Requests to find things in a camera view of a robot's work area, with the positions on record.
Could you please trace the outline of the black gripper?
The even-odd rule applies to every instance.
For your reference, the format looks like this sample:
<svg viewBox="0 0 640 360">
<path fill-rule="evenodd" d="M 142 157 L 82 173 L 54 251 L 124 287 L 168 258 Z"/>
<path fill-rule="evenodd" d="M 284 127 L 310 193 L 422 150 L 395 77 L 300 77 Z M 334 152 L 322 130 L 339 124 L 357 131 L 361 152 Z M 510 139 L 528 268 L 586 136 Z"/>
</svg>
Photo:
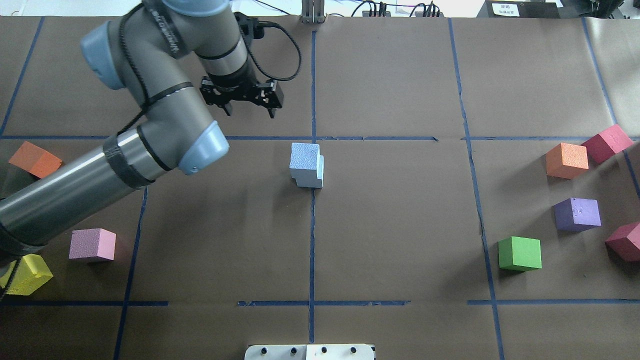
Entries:
<svg viewBox="0 0 640 360">
<path fill-rule="evenodd" d="M 222 109 L 229 117 L 233 114 L 231 101 L 247 101 L 265 107 L 269 117 L 274 119 L 277 109 L 283 107 L 285 100 L 279 82 L 275 79 L 224 88 L 214 84 L 208 76 L 203 76 L 199 91 L 206 104 Z"/>
</svg>

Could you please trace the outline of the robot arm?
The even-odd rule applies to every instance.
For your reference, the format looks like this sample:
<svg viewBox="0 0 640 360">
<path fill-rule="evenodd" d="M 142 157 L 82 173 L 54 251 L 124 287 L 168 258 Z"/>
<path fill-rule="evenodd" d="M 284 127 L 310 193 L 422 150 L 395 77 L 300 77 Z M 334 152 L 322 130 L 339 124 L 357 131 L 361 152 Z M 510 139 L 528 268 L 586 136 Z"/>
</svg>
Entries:
<svg viewBox="0 0 640 360">
<path fill-rule="evenodd" d="M 51 239 L 173 169 L 196 174 L 230 146 L 208 106 L 281 109 L 281 78 L 257 80 L 250 44 L 275 22 L 233 12 L 228 0 L 142 0 L 81 41 L 103 84 L 127 89 L 138 114 L 101 146 L 1 200 L 1 264 Z"/>
</svg>

